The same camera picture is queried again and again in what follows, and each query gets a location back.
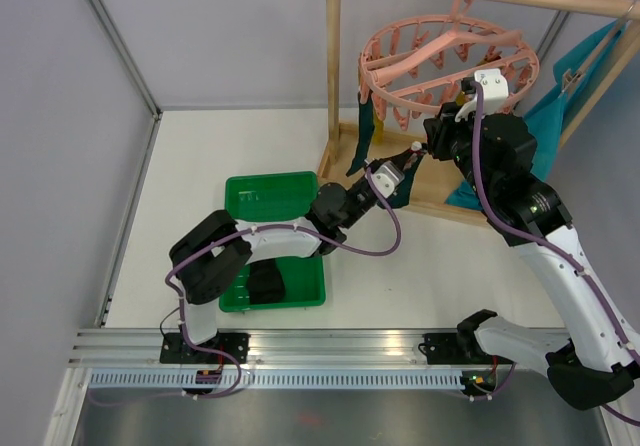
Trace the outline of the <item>christmas pattern sock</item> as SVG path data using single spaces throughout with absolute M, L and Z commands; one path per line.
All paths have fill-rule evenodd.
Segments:
M 371 97 L 368 96 L 364 103 L 358 104 L 357 144 L 350 167 L 346 172 L 347 176 L 354 175 L 364 167 L 374 130 L 374 107 Z

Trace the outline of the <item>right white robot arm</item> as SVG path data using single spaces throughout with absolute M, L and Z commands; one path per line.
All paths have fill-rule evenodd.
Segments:
M 447 103 L 424 121 L 429 154 L 451 160 L 483 204 L 491 227 L 543 285 L 567 329 L 563 336 L 481 310 L 457 326 L 459 354 L 498 356 L 546 377 L 578 410 L 606 407 L 639 377 L 639 335 L 589 271 L 572 218 L 558 193 L 532 172 L 537 142 L 512 114 L 458 119 Z

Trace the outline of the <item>dark teal sock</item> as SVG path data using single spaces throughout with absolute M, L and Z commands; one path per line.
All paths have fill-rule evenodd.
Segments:
M 425 154 L 423 146 L 423 143 L 414 141 L 408 149 L 392 158 L 393 164 L 404 175 L 390 199 L 393 209 L 403 208 L 410 202 L 415 175 Z

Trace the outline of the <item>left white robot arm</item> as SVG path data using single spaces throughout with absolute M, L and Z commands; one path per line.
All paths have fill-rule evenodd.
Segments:
M 223 356 L 218 347 L 214 303 L 241 270 L 253 266 L 269 285 L 278 283 L 273 263 L 280 258 L 320 258 L 348 250 L 346 232 L 369 210 L 392 209 L 390 200 L 406 184 L 425 154 L 416 141 L 396 155 L 365 162 L 351 187 L 329 182 L 320 187 L 307 213 L 283 222 L 250 222 L 217 210 L 169 251 L 172 268 L 165 283 L 179 301 L 183 351 L 197 363 Z

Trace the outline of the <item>yellow sock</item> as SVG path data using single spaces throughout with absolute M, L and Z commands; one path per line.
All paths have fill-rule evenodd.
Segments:
M 373 143 L 375 145 L 379 145 L 384 140 L 384 120 L 386 119 L 387 114 L 387 103 L 384 99 L 374 93 L 371 94 L 371 99 L 373 104 L 374 123 Z
M 454 102 L 457 106 L 461 107 L 471 101 L 475 96 L 475 91 L 473 89 L 467 91 L 460 91 L 456 96 Z

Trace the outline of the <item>pink round clip hanger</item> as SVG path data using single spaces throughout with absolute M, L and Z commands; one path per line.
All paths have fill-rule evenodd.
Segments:
M 374 33 L 358 59 L 358 102 L 378 95 L 407 130 L 410 121 L 454 102 L 464 78 L 498 68 L 509 86 L 499 111 L 511 111 L 539 75 L 538 56 L 520 30 L 470 16 L 472 4 L 453 0 L 446 14 L 397 20 Z

